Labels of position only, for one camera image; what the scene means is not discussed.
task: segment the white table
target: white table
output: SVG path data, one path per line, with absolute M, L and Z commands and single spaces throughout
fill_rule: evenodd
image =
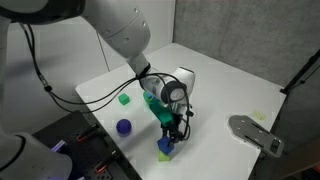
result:
M 196 73 L 190 98 L 196 115 L 190 121 L 190 139 L 176 145 L 170 162 L 159 162 L 160 122 L 145 104 L 139 83 L 123 91 L 131 98 L 129 104 L 122 106 L 115 99 L 94 113 L 139 175 L 144 180 L 248 179 L 260 150 L 235 138 L 228 127 L 228 118 L 259 111 L 266 119 L 257 122 L 270 130 L 285 99 L 279 92 L 282 87 L 178 44 L 155 51 L 147 59 L 161 72 L 171 73 L 182 66 Z M 125 65 L 79 85 L 76 91 L 88 102 L 132 77 L 133 71 Z M 105 102 L 88 107 L 93 110 Z M 119 137 L 115 128 L 123 118 L 133 125 L 131 135 L 126 138 Z

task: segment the gray tool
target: gray tool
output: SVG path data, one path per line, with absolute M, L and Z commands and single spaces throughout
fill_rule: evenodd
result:
M 284 142 L 248 116 L 231 116 L 229 126 L 234 135 L 252 143 L 271 157 L 281 156 Z

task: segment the blue ball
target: blue ball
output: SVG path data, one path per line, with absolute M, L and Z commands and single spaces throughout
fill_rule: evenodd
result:
M 128 136 L 131 133 L 131 122 L 127 119 L 121 119 L 117 123 L 117 131 L 120 136 Z

